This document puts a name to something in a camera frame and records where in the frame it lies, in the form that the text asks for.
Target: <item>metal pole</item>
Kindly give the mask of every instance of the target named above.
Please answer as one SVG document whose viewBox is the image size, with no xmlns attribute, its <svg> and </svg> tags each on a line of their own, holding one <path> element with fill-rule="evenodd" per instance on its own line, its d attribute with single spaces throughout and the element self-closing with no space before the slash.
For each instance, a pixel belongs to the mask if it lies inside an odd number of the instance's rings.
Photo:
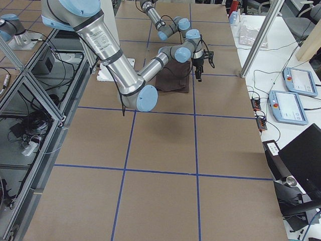
<svg viewBox="0 0 321 241">
<path fill-rule="evenodd" d="M 24 65 L 22 62 L 17 58 L 15 53 L 11 50 L 9 45 L 0 37 L 0 49 L 4 52 L 4 54 L 9 58 L 9 60 L 14 64 L 14 66 L 23 71 Z"/>
<path fill-rule="evenodd" d="M 249 70 L 254 62 L 255 57 L 261 48 L 261 45 L 263 43 L 263 39 L 266 36 L 267 32 L 270 30 L 270 28 L 275 20 L 275 17 L 279 13 L 283 3 L 284 3 L 284 0 L 275 0 L 272 3 L 270 10 L 269 10 L 269 12 L 268 12 L 263 24 L 262 24 L 260 32 L 258 33 L 258 35 L 254 41 L 254 44 L 250 50 L 250 53 L 247 56 L 247 59 L 245 60 L 244 66 L 241 71 L 242 78 L 245 78 L 245 76 L 249 72 Z"/>
</svg>

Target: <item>brown cardboard surface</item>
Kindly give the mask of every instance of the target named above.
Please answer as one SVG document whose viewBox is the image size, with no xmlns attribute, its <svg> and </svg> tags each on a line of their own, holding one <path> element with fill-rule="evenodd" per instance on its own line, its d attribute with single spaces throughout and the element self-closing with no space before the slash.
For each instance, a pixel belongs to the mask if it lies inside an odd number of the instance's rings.
<svg viewBox="0 0 321 241">
<path fill-rule="evenodd" d="M 151 21 L 141 19 L 116 19 L 116 26 L 119 40 L 147 42 Z"/>
<path fill-rule="evenodd" d="M 286 241 L 272 181 L 200 177 L 203 241 Z"/>
<path fill-rule="evenodd" d="M 225 6 L 217 4 L 191 4 L 192 21 L 228 23 Z"/>
<path fill-rule="evenodd" d="M 41 1 L 32 1 L 32 3 L 30 5 L 28 5 L 28 7 L 26 9 L 41 11 Z"/>
<path fill-rule="evenodd" d="M 197 117 L 199 172 L 271 178 L 253 119 Z"/>
<path fill-rule="evenodd" d="M 137 1 L 137 7 L 141 10 L 139 1 Z M 135 1 L 122 1 L 116 18 L 149 19 L 145 13 L 140 12 L 136 8 Z"/>
<path fill-rule="evenodd" d="M 83 109 L 76 111 L 56 163 L 123 168 L 132 112 Z"/>
<path fill-rule="evenodd" d="M 23 21 L 36 21 L 41 15 L 41 11 L 35 10 L 24 10 L 20 15 L 19 18 Z"/>
<path fill-rule="evenodd" d="M 193 106 L 193 81 L 190 75 L 190 92 L 158 92 L 157 105 L 152 111 L 157 112 L 172 112 L 172 113 L 194 113 Z"/>
<path fill-rule="evenodd" d="M 32 1 L 28 1 L 28 0 L 14 0 L 8 6 L 6 6 L 6 9 L 21 9 L 21 10 L 23 10 L 31 3 L 32 3 Z"/>
<path fill-rule="evenodd" d="M 223 75 L 239 75 L 241 72 L 241 64 L 237 54 L 236 47 L 226 46 L 208 46 L 210 51 L 214 52 L 213 69 L 208 62 L 204 61 L 205 74 L 223 74 Z"/>
<path fill-rule="evenodd" d="M 120 47 L 127 58 L 135 59 L 134 69 L 137 71 L 141 70 L 147 55 L 147 43 L 134 43 L 133 48 L 133 42 L 120 41 Z"/>
<path fill-rule="evenodd" d="M 97 81 L 97 74 L 90 76 L 79 106 L 121 109 L 115 83 Z"/>
<path fill-rule="evenodd" d="M 172 19 L 176 16 L 190 19 L 190 5 L 182 3 L 156 3 L 156 11 L 160 16 L 168 15 Z"/>
<path fill-rule="evenodd" d="M 254 117 L 245 79 L 203 75 L 194 81 L 197 114 Z"/>
<path fill-rule="evenodd" d="M 137 113 L 127 166 L 194 173 L 193 116 Z"/>
<path fill-rule="evenodd" d="M 11 1 L 12 1 L 12 0 L 2 0 L 2 1 L 0 2 L 0 9 L 5 8 L 8 4 L 11 3 Z"/>
<path fill-rule="evenodd" d="M 54 167 L 24 241 L 108 240 L 122 172 Z"/>
<path fill-rule="evenodd" d="M 229 23 L 192 22 L 193 29 L 198 29 L 206 44 L 235 46 Z"/>
<path fill-rule="evenodd" d="M 126 172 L 114 240 L 198 240 L 196 178 Z"/>
</svg>

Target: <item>white label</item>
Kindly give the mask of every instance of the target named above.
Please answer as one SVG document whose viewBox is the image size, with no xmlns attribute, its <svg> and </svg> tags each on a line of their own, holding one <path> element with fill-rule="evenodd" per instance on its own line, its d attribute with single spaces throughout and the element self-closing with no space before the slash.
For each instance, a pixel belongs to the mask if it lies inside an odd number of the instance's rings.
<svg viewBox="0 0 321 241">
<path fill-rule="evenodd" d="M 93 35 L 87 37 L 88 42 L 91 44 L 94 50 L 101 52 L 110 45 L 110 40 L 104 34 L 103 31 L 98 31 Z"/>
<path fill-rule="evenodd" d="M 276 147 L 275 143 L 268 143 L 267 147 L 269 148 L 272 155 L 277 156 L 279 154 L 279 149 Z"/>
</svg>

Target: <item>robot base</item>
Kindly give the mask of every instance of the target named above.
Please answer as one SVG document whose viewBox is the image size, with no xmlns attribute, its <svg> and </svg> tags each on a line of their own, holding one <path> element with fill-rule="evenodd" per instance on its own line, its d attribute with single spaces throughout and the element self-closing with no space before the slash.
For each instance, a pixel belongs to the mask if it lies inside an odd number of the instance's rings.
<svg viewBox="0 0 321 241">
<path fill-rule="evenodd" d="M 42 34 L 36 34 L 36 33 L 29 33 L 29 36 L 31 39 L 40 39 L 42 37 Z M 34 49 L 38 41 L 31 41 L 31 43 L 25 45 L 25 46 L 20 46 L 16 44 L 15 40 L 12 39 L 9 42 L 9 46 L 12 50 L 25 50 L 25 51 L 31 51 Z"/>
</svg>

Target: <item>table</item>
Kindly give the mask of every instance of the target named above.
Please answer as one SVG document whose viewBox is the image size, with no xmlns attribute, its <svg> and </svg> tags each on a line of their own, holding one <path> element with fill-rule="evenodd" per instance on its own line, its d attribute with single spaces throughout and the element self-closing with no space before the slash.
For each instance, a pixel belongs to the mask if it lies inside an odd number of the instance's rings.
<svg viewBox="0 0 321 241">
<path fill-rule="evenodd" d="M 242 16 L 244 18 L 242 21 L 244 21 L 245 24 L 252 26 L 254 28 L 260 28 L 264 21 L 264 16 Z M 236 31 L 236 27 L 231 26 L 233 31 Z M 316 76 L 315 72 L 313 71 L 313 68 L 307 63 L 303 63 L 297 61 L 295 57 L 295 53 L 299 50 L 297 47 L 297 43 L 289 31 L 288 27 L 286 26 L 284 20 L 282 17 L 277 17 L 267 35 L 268 40 L 268 49 L 278 49 L 282 46 L 287 46 L 278 50 L 271 50 L 271 51 L 263 51 L 263 48 L 261 51 L 259 51 L 254 64 L 252 65 L 248 75 L 246 76 L 246 84 L 248 86 L 254 87 L 254 70 L 262 70 L 265 72 L 274 72 L 274 71 L 281 71 L 282 67 L 284 66 L 285 62 L 288 60 L 288 58 L 291 56 L 292 52 L 295 50 L 293 56 L 291 57 L 287 67 L 294 67 L 296 65 L 301 64 L 298 66 L 298 68 L 310 70 L 312 72 L 312 75 L 314 77 L 315 83 L 320 84 L 320 80 Z M 244 64 L 247 55 L 250 50 L 244 50 L 240 48 L 250 49 L 249 46 L 241 45 L 239 44 L 239 38 L 237 35 L 234 35 L 234 41 L 236 44 L 236 47 L 238 48 L 238 55 L 241 62 L 241 65 Z M 287 91 L 284 85 L 282 74 L 279 73 L 273 73 L 273 74 L 265 74 L 262 72 L 255 72 L 255 86 L 263 91 L 269 92 L 271 87 L 273 86 L 273 90 L 282 90 Z M 267 97 L 267 94 L 264 92 L 255 89 L 261 97 Z M 321 102 L 317 101 L 315 99 L 311 99 L 306 96 L 300 95 L 301 102 L 303 104 L 304 108 L 316 108 L 321 106 Z M 276 125 L 277 128 L 279 128 L 281 132 L 281 136 L 279 141 L 277 142 L 279 147 L 282 149 L 284 146 L 286 146 L 290 141 L 292 141 L 296 136 L 298 136 L 300 133 L 302 133 L 308 126 L 310 126 L 312 123 L 316 123 L 319 127 L 321 127 L 321 119 L 320 114 L 321 110 L 314 110 L 314 111 L 306 111 L 306 116 L 309 121 L 309 124 L 306 126 L 297 126 L 297 125 L 289 125 L 289 124 L 281 124 L 275 121 L 272 112 L 270 108 L 267 108 L 266 105 L 266 99 L 261 100 L 261 107 L 262 110 L 267 114 L 267 119 L 272 124 Z M 261 140 L 262 141 L 268 141 L 268 140 L 277 140 L 278 139 L 278 131 L 275 127 L 273 127 L 271 124 L 267 124 L 268 131 L 265 131 L 262 133 Z M 290 227 L 287 222 L 284 223 L 287 229 L 287 234 L 289 238 L 297 239 L 299 233 L 290 233 Z M 320 238 L 321 237 L 321 225 L 312 225 L 309 236 Z"/>
<path fill-rule="evenodd" d="M 224 6 L 156 4 L 192 20 L 215 53 L 190 92 L 122 117 L 113 83 L 89 80 L 24 241 L 287 240 Z M 116 16 L 141 69 L 160 42 L 133 2 Z"/>
</svg>

